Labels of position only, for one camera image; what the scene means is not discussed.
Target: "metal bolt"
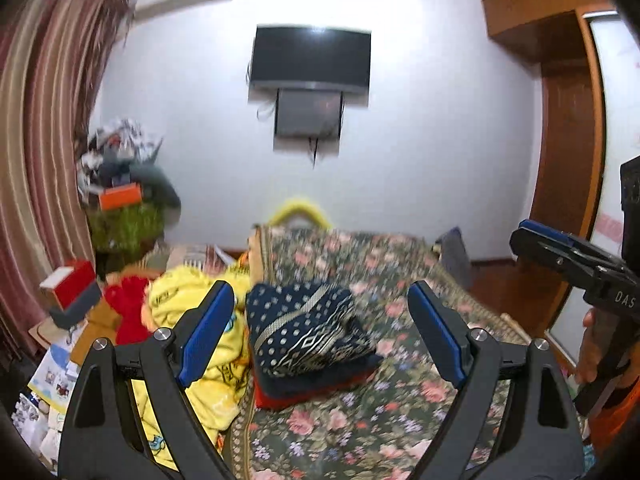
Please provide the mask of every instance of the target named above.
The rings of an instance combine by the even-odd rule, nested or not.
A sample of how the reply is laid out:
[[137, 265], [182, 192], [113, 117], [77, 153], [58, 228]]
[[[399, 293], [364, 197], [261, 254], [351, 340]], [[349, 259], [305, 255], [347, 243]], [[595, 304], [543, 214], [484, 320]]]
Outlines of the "metal bolt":
[[471, 331], [471, 337], [476, 341], [484, 341], [487, 336], [488, 336], [488, 333], [485, 330], [482, 330], [481, 328], [475, 328]]
[[93, 347], [94, 350], [103, 350], [107, 347], [109, 341], [107, 341], [104, 337], [99, 337], [94, 341]]
[[533, 344], [536, 346], [538, 350], [549, 350], [549, 341], [542, 338], [537, 338], [533, 340]]
[[171, 329], [163, 326], [154, 332], [154, 339], [165, 341], [171, 337]]

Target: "striped curtain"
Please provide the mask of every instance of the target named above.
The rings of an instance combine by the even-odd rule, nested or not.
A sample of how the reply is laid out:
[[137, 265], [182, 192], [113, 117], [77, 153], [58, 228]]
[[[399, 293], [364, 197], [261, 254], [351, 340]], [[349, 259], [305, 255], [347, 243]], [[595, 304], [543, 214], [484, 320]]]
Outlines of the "striped curtain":
[[94, 260], [76, 157], [127, 12], [127, 0], [28, 0], [1, 31], [0, 328], [31, 353], [38, 284], [70, 258]]

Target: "yellow blanket with print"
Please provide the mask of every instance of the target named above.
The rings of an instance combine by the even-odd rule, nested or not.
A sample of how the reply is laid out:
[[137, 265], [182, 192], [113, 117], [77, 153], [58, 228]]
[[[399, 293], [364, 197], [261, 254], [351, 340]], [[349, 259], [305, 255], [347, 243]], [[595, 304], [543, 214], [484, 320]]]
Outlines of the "yellow blanket with print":
[[[148, 328], [149, 325], [174, 327], [185, 311], [199, 306], [216, 280], [225, 280], [231, 285], [236, 307], [203, 377], [187, 388], [186, 394], [205, 432], [220, 450], [222, 439], [218, 437], [219, 432], [226, 430], [238, 415], [238, 402], [246, 390], [249, 351], [244, 297], [250, 289], [248, 276], [230, 270], [212, 278], [193, 267], [176, 267], [149, 285], [143, 322]], [[152, 321], [147, 319], [145, 322], [145, 310]], [[146, 439], [156, 461], [176, 469], [162, 438], [144, 381], [132, 381], [132, 385]]]

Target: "bed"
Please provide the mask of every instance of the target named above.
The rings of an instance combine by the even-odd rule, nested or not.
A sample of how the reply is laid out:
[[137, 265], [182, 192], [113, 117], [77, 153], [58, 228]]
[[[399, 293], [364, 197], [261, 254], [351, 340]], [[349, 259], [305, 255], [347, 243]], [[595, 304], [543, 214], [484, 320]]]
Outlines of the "bed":
[[[440, 379], [407, 311], [415, 280], [425, 279], [470, 326], [526, 343], [517, 326], [457, 286], [419, 238], [265, 226], [250, 239], [250, 267], [254, 283], [322, 279], [349, 287], [385, 359], [363, 386], [280, 412], [255, 408], [250, 380], [223, 449], [240, 480], [409, 476], [456, 394]], [[500, 383], [470, 463], [487, 459], [507, 394], [508, 384]]]

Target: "television screen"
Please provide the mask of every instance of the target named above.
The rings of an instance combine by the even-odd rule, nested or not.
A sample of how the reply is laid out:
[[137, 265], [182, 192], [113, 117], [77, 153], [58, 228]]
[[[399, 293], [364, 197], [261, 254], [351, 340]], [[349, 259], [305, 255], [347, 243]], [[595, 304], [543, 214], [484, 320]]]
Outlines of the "television screen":
[[252, 86], [343, 92], [369, 89], [371, 34], [313, 27], [257, 27]]
[[276, 101], [277, 137], [340, 136], [342, 95], [323, 90], [281, 89]]

